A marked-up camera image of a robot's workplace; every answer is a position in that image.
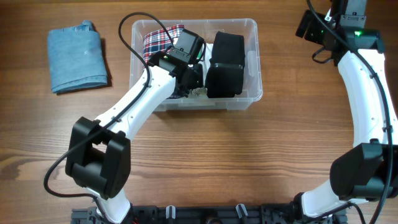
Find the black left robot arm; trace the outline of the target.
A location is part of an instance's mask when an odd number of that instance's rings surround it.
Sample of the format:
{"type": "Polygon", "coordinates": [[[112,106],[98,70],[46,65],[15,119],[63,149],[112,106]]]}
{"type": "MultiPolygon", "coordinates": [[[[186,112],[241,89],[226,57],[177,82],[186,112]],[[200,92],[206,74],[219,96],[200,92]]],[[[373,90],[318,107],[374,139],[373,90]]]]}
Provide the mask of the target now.
{"type": "Polygon", "coordinates": [[[72,211],[72,223],[132,223],[124,185],[131,171],[131,142],[165,99],[202,86],[202,37],[184,29],[175,45],[152,55],[141,79],[109,110],[73,126],[65,173],[95,206],[72,211]]]}

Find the white printed t-shirt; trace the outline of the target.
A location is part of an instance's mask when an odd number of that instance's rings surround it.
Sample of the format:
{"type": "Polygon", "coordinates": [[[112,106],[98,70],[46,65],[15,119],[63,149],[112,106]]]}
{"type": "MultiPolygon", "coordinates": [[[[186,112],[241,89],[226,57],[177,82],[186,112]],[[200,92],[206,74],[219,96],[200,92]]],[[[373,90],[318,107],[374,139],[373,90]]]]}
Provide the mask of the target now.
{"type": "Polygon", "coordinates": [[[190,98],[206,98],[207,97],[207,89],[205,87],[205,81],[208,69],[210,68],[210,59],[212,52],[213,44],[206,44],[205,55],[199,61],[199,64],[203,67],[203,87],[196,88],[190,91],[190,98]]]}

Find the black garment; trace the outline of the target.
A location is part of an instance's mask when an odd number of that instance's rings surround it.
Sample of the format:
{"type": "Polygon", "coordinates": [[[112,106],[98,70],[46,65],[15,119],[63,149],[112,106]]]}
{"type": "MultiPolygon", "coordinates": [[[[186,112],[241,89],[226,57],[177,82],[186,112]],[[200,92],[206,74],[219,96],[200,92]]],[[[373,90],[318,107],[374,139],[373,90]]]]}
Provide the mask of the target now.
{"type": "Polygon", "coordinates": [[[233,98],[243,92],[244,37],[217,32],[211,50],[205,88],[209,98],[233,98]]]}

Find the blue denim garment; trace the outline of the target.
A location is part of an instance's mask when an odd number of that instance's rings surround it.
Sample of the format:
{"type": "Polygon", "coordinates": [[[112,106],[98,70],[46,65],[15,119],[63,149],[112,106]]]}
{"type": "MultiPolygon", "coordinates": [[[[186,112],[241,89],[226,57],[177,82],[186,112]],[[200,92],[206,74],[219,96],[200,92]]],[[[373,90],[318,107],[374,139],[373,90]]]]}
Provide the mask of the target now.
{"type": "Polygon", "coordinates": [[[108,84],[101,38],[91,21],[49,31],[47,53],[53,93],[108,84]]]}

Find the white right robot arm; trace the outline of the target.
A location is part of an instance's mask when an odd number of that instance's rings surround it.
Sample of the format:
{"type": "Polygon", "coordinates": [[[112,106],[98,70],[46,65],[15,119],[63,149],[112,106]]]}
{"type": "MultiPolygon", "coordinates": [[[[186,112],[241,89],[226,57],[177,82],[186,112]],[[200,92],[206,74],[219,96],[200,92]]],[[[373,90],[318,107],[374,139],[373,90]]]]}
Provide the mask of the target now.
{"type": "Polygon", "coordinates": [[[327,14],[305,11],[296,35],[331,53],[346,92],[354,127],[353,147],[331,165],[319,187],[297,195],[299,219],[315,222],[348,207],[397,196],[397,116],[385,74],[385,46],[366,29],[366,1],[333,1],[327,14]]]}

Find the red plaid shirt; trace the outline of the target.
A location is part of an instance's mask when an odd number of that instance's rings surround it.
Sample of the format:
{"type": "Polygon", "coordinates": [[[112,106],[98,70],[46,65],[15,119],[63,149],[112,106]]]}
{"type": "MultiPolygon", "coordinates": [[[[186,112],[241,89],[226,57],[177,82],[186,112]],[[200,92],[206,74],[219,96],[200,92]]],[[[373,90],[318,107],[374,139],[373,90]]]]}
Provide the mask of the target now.
{"type": "Polygon", "coordinates": [[[155,30],[144,36],[143,40],[143,59],[150,71],[153,71],[153,66],[149,64],[149,59],[157,52],[168,52],[173,44],[176,44],[185,26],[177,24],[166,27],[168,34],[163,29],[155,30]]]}

